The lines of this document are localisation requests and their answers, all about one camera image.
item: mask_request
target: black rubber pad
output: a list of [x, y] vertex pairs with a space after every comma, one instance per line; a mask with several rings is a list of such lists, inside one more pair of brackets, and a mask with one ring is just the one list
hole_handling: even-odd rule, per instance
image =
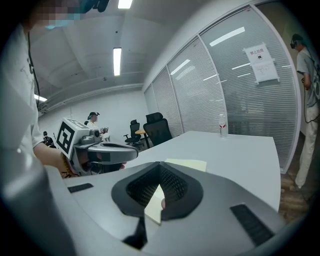
[[273, 237], [274, 234], [245, 204], [239, 204], [230, 207], [230, 209], [255, 246], [259, 246]]
[[90, 189], [93, 188], [94, 186], [90, 183], [85, 183], [85, 184], [81, 184], [81, 185], [76, 185], [76, 186], [69, 186], [68, 190], [70, 191], [70, 193], [75, 193], [75, 192], [79, 192], [82, 190], [86, 190], [86, 189]]

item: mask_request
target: printed sign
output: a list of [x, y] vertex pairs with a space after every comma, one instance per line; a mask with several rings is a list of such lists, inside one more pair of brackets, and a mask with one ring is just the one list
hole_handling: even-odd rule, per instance
[[69, 154], [69, 151], [72, 150], [72, 148], [70, 149], [70, 147], [74, 134], [75, 131], [65, 122], [62, 122], [56, 143], [59, 145], [59, 148], [63, 150], [67, 155]]
[[250, 61], [256, 82], [277, 79], [279, 76], [266, 45], [260, 44], [243, 49]]

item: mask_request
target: paper sign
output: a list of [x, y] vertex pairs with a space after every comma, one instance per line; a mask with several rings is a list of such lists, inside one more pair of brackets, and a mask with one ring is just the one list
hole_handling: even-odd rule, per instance
[[271, 58], [264, 43], [243, 50], [250, 61], [257, 83], [273, 79], [279, 80], [274, 59]]

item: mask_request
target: yellow paper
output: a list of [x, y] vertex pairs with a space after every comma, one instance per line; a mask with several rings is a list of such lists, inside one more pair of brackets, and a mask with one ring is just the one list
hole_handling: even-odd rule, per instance
[[202, 172], [207, 169], [207, 162], [200, 160], [185, 160], [185, 159], [170, 159], [165, 160], [167, 163], [176, 164], [180, 166], [190, 167]]
[[[207, 162], [200, 160], [184, 160], [184, 159], [170, 159], [165, 160], [167, 163], [176, 164], [180, 166], [190, 167], [201, 172], [205, 172], [207, 169]], [[151, 218], [154, 222], [161, 223], [161, 201], [165, 198], [165, 194], [160, 185], [157, 187], [150, 202], [144, 209], [144, 214]]]

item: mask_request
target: ceiling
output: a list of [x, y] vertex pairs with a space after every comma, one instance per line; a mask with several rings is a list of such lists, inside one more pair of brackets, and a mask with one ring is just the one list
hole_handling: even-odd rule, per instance
[[[33, 28], [40, 95], [53, 106], [100, 89], [142, 84], [171, 37], [208, 1], [133, 0], [130, 9], [118, 9], [118, 0], [110, 0], [105, 12], [91, 10], [69, 26]], [[122, 47], [120, 76], [113, 74], [114, 47]]]

